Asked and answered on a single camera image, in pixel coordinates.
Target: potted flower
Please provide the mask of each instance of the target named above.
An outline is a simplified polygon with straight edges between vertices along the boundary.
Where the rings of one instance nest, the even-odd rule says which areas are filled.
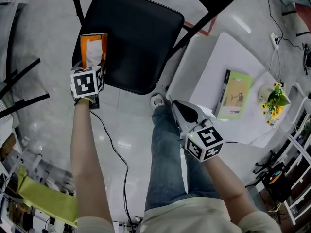
[[[259,91],[262,114],[268,118],[267,124],[269,125],[280,116],[284,106],[290,103],[282,89],[282,84],[275,82],[273,87],[274,89],[264,86]]]

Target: white shirt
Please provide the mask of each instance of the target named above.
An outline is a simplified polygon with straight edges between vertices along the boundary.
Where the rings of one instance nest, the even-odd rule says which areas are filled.
[[[79,233],[113,233],[112,225],[98,217],[78,219]],[[264,212],[253,212],[237,225],[230,222],[222,200],[194,197],[145,212],[141,233],[281,233]]]

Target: black cable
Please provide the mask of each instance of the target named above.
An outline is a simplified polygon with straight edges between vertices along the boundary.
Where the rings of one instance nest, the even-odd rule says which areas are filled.
[[[281,40],[285,40],[285,41],[289,41],[290,44],[294,47],[294,48],[299,48],[301,51],[304,50],[304,47],[301,49],[299,46],[295,46],[289,39],[286,39],[284,38],[284,33],[283,33],[283,30],[281,29],[280,25],[276,22],[276,20],[273,18],[272,14],[271,14],[271,6],[270,6],[270,0],[268,0],[268,5],[269,5],[269,14],[270,14],[270,17],[272,18],[272,20],[276,23],[276,25],[278,26],[278,28],[281,30],[281,33],[282,33],[282,36],[279,38],[279,41],[278,43],[280,44]]]
[[[47,222],[50,220],[51,218],[49,218],[48,220],[45,221],[45,226],[44,226],[44,229],[46,230],[47,229]]]
[[[123,185],[123,204],[124,204],[124,209],[125,209],[125,213],[128,217],[128,220],[129,220],[129,223],[131,225],[131,228],[132,228],[132,231],[133,233],[135,232],[134,231],[134,227],[133,227],[133,222],[131,220],[131,217],[130,217],[130,214],[128,212],[128,209],[127,209],[127,198],[126,198],[126,178],[127,178],[127,173],[128,173],[128,164],[126,162],[126,160],[118,153],[118,151],[116,150],[115,146],[113,145],[113,142],[112,142],[112,139],[110,137],[110,134],[108,133],[108,130],[106,129],[106,126],[103,122],[103,120],[94,112],[90,111],[95,117],[97,117],[97,119],[102,123],[103,127],[104,127],[104,130],[110,140],[110,143],[111,143],[111,147],[113,149],[113,151],[119,156],[119,158],[124,162],[124,164],[126,165],[126,172],[125,172],[125,177],[124,177],[124,185]]]
[[[5,190],[6,190],[6,187],[7,187],[7,181],[8,180],[10,180],[10,178],[13,176],[13,174],[9,177],[9,178],[7,178],[6,180],[5,180],[5,182],[4,182],[4,187],[5,187]]]

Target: person's arm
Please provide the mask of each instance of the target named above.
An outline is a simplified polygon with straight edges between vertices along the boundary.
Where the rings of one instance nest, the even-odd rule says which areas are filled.
[[[218,156],[203,163],[234,224],[237,225],[245,216],[257,211],[240,179]]]
[[[76,105],[71,137],[71,170],[76,187],[78,218],[95,216],[112,224],[88,104],[88,100],[80,99]]]

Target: black pole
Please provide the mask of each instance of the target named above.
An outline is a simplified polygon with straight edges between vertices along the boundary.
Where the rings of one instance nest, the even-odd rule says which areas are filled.
[[[12,88],[13,85],[15,85],[17,81],[20,80],[21,77],[23,77],[27,72],[29,72],[32,68],[34,68],[39,63],[40,63],[40,59],[35,60],[25,69],[23,69],[20,73],[18,73],[14,78],[8,81],[8,84],[0,91],[0,99],[3,98],[3,96]]]
[[[15,105],[13,105],[12,107],[10,108],[7,108],[6,110],[4,111],[0,111],[0,118],[3,118],[15,111],[18,111],[22,108],[25,108],[31,104],[34,104],[34,103],[37,103],[39,101],[42,101],[44,99],[48,99],[50,97],[49,93],[48,94],[45,94],[45,95],[42,95],[42,96],[39,96],[39,97],[36,97],[34,99],[30,99],[30,100],[20,100],[18,102],[15,103]]]
[[[84,16],[83,16],[80,0],[73,0],[73,3],[74,3],[74,6],[76,7],[77,16],[78,16],[80,23],[82,25],[82,23],[84,21]]]

